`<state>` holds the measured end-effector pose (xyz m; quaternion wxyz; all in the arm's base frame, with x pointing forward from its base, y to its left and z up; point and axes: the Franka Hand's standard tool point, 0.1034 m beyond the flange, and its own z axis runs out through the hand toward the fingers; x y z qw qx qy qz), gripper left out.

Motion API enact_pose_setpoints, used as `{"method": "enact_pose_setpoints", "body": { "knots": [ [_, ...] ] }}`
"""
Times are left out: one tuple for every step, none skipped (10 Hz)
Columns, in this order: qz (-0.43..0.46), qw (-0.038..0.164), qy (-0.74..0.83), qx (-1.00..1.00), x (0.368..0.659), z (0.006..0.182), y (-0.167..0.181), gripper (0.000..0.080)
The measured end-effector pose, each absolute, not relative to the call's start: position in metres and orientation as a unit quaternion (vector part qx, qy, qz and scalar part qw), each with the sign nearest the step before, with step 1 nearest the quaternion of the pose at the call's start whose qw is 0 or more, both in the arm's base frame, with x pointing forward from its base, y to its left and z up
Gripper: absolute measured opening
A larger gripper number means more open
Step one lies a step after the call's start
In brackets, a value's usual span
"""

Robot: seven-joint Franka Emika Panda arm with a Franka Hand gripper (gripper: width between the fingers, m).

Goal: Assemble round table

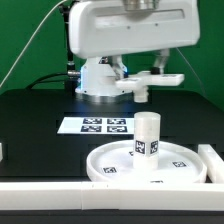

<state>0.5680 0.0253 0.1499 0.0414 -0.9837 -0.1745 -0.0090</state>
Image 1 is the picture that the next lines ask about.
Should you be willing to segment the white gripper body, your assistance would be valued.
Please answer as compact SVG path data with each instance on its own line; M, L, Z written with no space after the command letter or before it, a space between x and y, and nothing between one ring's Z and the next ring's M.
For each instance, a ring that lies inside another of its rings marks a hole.
M199 37L197 0L159 0L156 9L136 11L123 0L91 0L69 14L70 49L83 59L189 46Z

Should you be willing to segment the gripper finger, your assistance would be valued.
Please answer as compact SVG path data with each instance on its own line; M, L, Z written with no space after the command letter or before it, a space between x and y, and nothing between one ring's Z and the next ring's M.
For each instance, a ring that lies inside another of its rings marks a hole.
M163 74L164 68L170 56L169 49L158 50L155 53L155 62L151 68L152 74Z
M123 64L121 55L112 57L112 69L117 80L124 79L127 76L127 67Z

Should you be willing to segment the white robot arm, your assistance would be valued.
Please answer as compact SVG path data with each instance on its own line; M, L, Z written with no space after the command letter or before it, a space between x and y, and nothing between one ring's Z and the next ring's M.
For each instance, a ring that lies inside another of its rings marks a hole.
M197 0L81 0L69 13L69 43L85 60L76 93L94 102L114 102L132 93L148 100L149 86L178 86L182 74L166 74L169 50L194 45L200 37ZM157 51L158 73L126 77L122 56Z

